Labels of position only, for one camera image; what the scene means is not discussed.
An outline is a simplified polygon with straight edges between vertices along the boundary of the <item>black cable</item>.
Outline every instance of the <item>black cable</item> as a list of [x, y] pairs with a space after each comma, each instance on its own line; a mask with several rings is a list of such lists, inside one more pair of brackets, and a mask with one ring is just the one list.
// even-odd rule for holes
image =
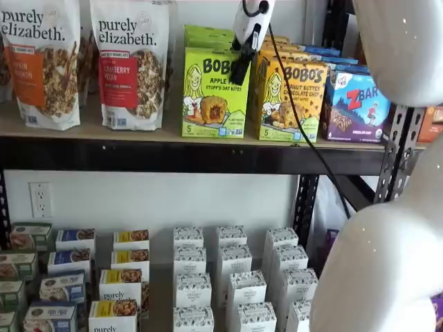
[[283, 66], [283, 62], [282, 62], [282, 59], [280, 57], [280, 54], [278, 54], [278, 49], [277, 49], [277, 45], [275, 44], [274, 34], [272, 33], [271, 24], [269, 24], [269, 33], [271, 34], [271, 39], [272, 39], [272, 44], [274, 46], [275, 55], [277, 55], [278, 63], [280, 64], [280, 68], [282, 69], [282, 72], [283, 72], [284, 82], [286, 83], [286, 88], [287, 88], [288, 94], [289, 94], [289, 100], [291, 101], [291, 106], [292, 106], [293, 114], [296, 117], [296, 122], [297, 122], [297, 125], [298, 125], [298, 129], [300, 130], [300, 133], [302, 134], [302, 136], [305, 139], [306, 143], [309, 145], [309, 147], [312, 149], [312, 151], [317, 155], [318, 159], [320, 159], [322, 164], [325, 166], [327, 175], [329, 176], [329, 179], [331, 180], [331, 182], [334, 184], [335, 188], [337, 189], [338, 195], [340, 196], [341, 203], [343, 204], [343, 208], [345, 209], [346, 217], [349, 219], [351, 217], [351, 214], [349, 212], [349, 209], [347, 208], [345, 197], [343, 195], [343, 192], [340, 189], [340, 186], [338, 185], [338, 182], [337, 182], [337, 179], [335, 178], [335, 175], [332, 173], [331, 168], [326, 163], [326, 160], [323, 158], [321, 153], [317, 150], [317, 148], [308, 139], [305, 131], [302, 128], [300, 120], [298, 119], [298, 114], [297, 114], [297, 111], [296, 111], [296, 106], [295, 106], [295, 104], [293, 102], [293, 99], [292, 99], [292, 92], [291, 92], [291, 88], [289, 86], [289, 80], [288, 80], [288, 77], [286, 76], [286, 72], [284, 71], [284, 66]]

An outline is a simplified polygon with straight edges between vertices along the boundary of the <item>shelf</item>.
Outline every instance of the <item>shelf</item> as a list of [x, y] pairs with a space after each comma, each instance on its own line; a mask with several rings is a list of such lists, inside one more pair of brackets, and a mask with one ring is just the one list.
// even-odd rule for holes
[[[112, 131], [102, 126], [100, 102], [91, 96], [81, 126], [68, 131], [32, 129], [16, 102], [0, 106], [0, 162], [4, 169], [238, 174], [324, 174], [304, 143], [263, 142], [246, 125], [244, 139], [182, 138], [180, 115], [168, 113], [155, 132]], [[377, 175], [384, 147], [327, 142], [317, 148], [337, 174]]]

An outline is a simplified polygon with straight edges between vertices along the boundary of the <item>cranberry pecan granola bag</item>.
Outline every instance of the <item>cranberry pecan granola bag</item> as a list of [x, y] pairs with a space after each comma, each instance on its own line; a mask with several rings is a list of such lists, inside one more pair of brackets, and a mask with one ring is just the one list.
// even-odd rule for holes
[[79, 0], [0, 0], [0, 27], [20, 113], [29, 127], [80, 124]]
[[168, 58], [169, 3], [91, 0], [100, 51], [103, 125], [112, 129], [161, 127]]

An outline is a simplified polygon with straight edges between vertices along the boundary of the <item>granola bag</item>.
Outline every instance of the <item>granola bag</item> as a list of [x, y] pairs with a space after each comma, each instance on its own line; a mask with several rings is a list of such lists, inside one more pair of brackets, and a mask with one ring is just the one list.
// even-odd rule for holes
[[79, 0], [0, 0], [0, 26], [26, 125], [79, 125]]
[[100, 51], [103, 125], [112, 129], [161, 127], [168, 60], [169, 3], [91, 0]]

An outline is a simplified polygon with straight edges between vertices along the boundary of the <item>electrical outlet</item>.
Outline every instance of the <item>electrical outlet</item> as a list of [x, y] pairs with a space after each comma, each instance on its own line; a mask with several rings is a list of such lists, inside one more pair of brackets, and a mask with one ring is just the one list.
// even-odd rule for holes
[[33, 218], [52, 218], [51, 187], [49, 182], [29, 182]]

